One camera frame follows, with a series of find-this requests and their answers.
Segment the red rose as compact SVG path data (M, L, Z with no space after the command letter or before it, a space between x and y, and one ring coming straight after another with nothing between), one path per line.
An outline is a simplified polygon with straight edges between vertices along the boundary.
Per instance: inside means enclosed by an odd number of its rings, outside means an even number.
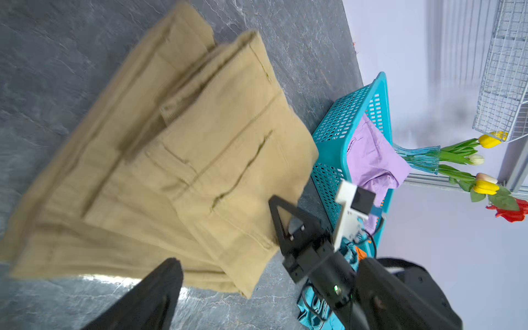
M495 217L502 217L510 223L521 222L525 220L525 217L528 214L527 210L527 201L522 199L515 199L518 205L518 210L503 210L497 208L494 205L489 205L486 208L488 210L494 210L496 212Z

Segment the glass vase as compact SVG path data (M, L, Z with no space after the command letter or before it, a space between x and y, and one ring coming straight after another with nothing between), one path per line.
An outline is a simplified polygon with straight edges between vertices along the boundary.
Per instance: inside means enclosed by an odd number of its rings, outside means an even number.
M439 174L440 146L408 149L394 144L393 148L412 169L433 175Z

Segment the yellow tulip bunch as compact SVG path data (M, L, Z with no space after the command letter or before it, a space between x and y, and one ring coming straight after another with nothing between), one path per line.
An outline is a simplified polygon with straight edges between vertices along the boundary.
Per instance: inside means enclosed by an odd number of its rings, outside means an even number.
M508 134L504 131L493 131L478 138L472 138L442 147L440 153L439 174L449 179L470 194L471 202L487 201L488 206L494 205L503 210L518 210L516 198L504 185L494 177L485 173L472 174L466 170L455 168L460 166L479 166L485 158L479 154L479 149L491 149L506 141Z

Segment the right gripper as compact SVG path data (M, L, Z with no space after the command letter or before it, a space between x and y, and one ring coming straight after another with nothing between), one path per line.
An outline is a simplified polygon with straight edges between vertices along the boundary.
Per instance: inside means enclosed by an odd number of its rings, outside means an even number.
M319 219L277 195L269 199L269 210L291 279L309 279L334 312L351 307L356 271L326 239Z

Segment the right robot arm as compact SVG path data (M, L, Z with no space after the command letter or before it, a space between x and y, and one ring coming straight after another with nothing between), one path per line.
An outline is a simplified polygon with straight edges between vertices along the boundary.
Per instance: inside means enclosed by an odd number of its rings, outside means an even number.
M422 266L366 258L354 270L315 216L276 195L269 206L284 268L296 283L308 279L345 329L463 329Z

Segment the khaki pants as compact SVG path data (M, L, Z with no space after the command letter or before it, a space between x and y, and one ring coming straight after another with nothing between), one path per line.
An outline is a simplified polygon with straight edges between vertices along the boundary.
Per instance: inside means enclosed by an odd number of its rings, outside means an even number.
M18 279L141 279L250 298L279 249L268 201L301 197L318 151L255 30L218 44L184 1L126 58L22 197L1 240Z

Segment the teal plastic basket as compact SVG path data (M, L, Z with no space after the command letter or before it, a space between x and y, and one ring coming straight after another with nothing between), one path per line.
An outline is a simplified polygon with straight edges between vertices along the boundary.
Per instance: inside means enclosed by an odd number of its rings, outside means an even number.
M338 187L342 180L351 181L347 165L349 145L364 115L393 144L388 84L382 71L372 83L335 101L312 135L319 154L312 180L331 230L342 209L335 203Z

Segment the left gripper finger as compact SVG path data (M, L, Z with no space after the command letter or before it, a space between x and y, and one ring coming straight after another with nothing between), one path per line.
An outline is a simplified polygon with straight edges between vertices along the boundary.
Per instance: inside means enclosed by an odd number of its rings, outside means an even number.
M85 329L169 329L183 285L180 261L168 258Z

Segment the purple pants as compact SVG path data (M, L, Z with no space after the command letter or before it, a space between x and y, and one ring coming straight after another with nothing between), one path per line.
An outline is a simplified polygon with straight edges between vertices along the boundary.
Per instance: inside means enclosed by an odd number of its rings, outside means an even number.
M398 188L411 173L410 165L366 115L354 131L346 155L351 182L375 193L373 204L378 208L386 204L387 192Z

